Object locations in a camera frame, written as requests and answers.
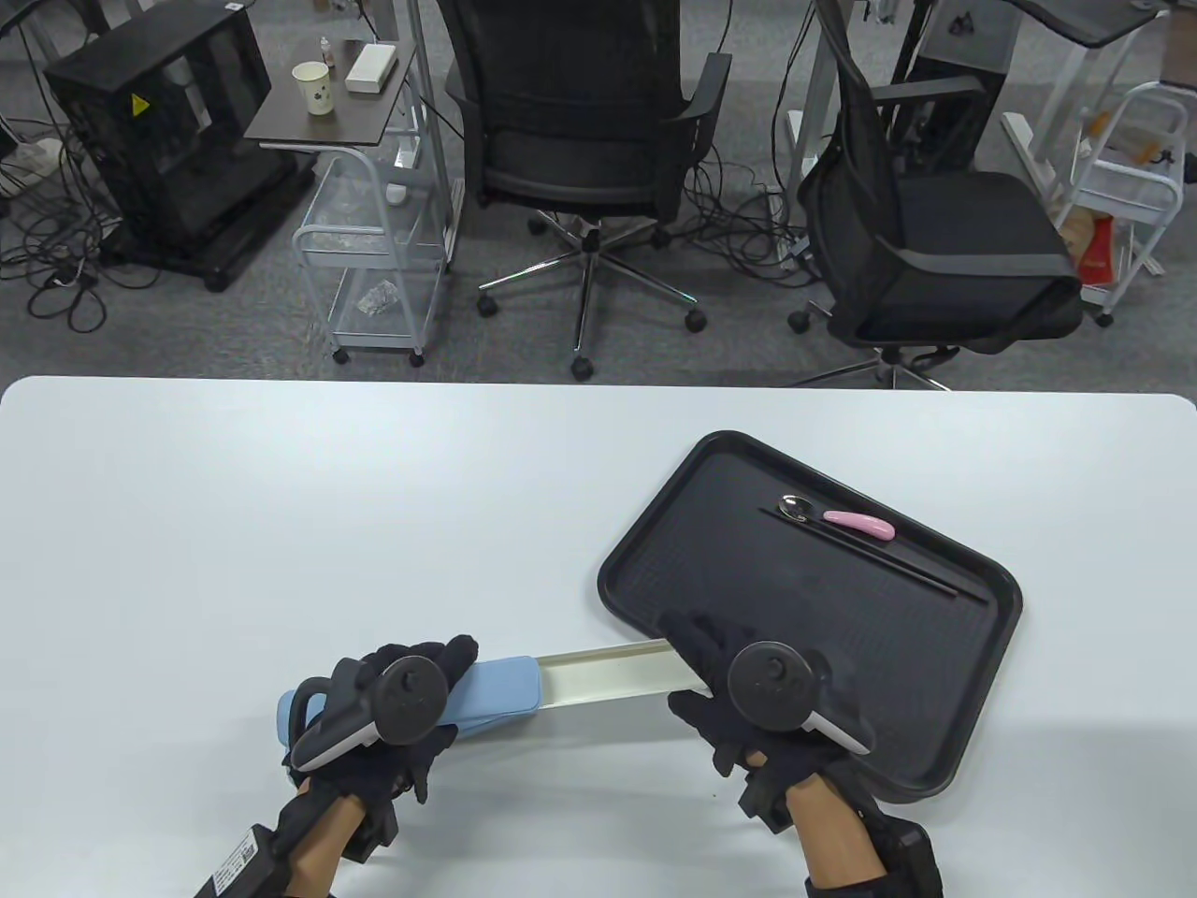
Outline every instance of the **light blue case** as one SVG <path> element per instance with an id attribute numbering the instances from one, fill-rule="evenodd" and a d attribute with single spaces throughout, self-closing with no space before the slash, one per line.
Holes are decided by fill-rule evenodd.
<path id="1" fill-rule="evenodd" d="M 279 697 L 275 712 L 279 742 L 287 748 L 287 720 L 294 690 Z M 461 735 L 502 726 L 536 714 L 543 700 L 540 685 L 540 665 L 536 659 L 519 656 L 498 661 L 480 661 L 461 678 L 449 693 L 449 703 L 440 723 L 455 723 Z M 308 721 L 324 710 L 324 697 L 316 696 L 308 703 Z"/>

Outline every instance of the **pink handle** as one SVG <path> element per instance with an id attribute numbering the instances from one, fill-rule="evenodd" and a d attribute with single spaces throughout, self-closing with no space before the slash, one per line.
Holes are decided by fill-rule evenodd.
<path id="1" fill-rule="evenodd" d="M 861 515 L 856 511 L 824 511 L 824 521 L 867 533 L 882 542 L 889 542 L 898 535 L 894 526 L 888 521 L 882 521 L 873 515 Z"/>

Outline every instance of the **black plastic tray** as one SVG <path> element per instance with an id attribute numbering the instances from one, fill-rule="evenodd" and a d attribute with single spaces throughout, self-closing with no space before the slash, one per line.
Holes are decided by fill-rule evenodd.
<path id="1" fill-rule="evenodd" d="M 788 493 L 816 515 L 889 521 L 898 536 L 877 551 L 962 594 L 761 512 Z M 889 802 L 952 782 L 1022 611 L 1019 584 L 997 563 L 735 431 L 699 441 L 603 562 L 598 595 L 651 637 L 673 608 L 715 612 L 796 647 L 836 645 L 856 665 L 877 733 L 862 772 Z"/>

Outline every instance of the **paper cup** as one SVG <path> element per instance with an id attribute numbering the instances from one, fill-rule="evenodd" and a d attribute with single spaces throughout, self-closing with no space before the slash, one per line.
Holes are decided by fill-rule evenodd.
<path id="1" fill-rule="evenodd" d="M 328 115 L 333 111 L 333 84 L 328 78 L 328 66 L 323 62 L 300 62 L 291 69 L 291 77 L 299 85 L 309 113 Z"/>

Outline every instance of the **hand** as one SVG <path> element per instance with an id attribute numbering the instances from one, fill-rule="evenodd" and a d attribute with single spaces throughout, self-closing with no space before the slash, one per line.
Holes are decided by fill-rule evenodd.
<path id="1" fill-rule="evenodd" d="M 445 645 L 425 642 L 419 645 L 383 645 L 361 659 L 365 667 L 359 674 L 359 686 L 366 686 L 401 657 L 423 655 L 433 661 L 445 675 L 450 691 L 478 659 L 478 643 L 468 636 L 457 636 Z M 454 726 L 437 727 L 414 745 L 387 745 L 383 741 L 358 746 L 336 760 L 310 773 L 291 770 L 291 778 L 299 785 L 309 776 L 335 785 L 342 795 L 356 796 L 367 808 L 390 801 L 396 794 L 414 789 L 421 805 L 429 800 L 429 767 L 440 752 L 457 738 Z M 290 767 L 290 757 L 284 764 Z"/>
<path id="2" fill-rule="evenodd" d="M 778 791 L 804 782 L 847 752 L 821 733 L 770 733 L 749 723 L 728 693 L 728 668 L 746 645 L 758 641 L 749 629 L 709 614 L 666 612 L 657 621 L 669 644 L 693 668 L 711 698 L 688 690 L 669 693 L 669 710 L 715 748 L 715 769 L 752 769 Z"/>

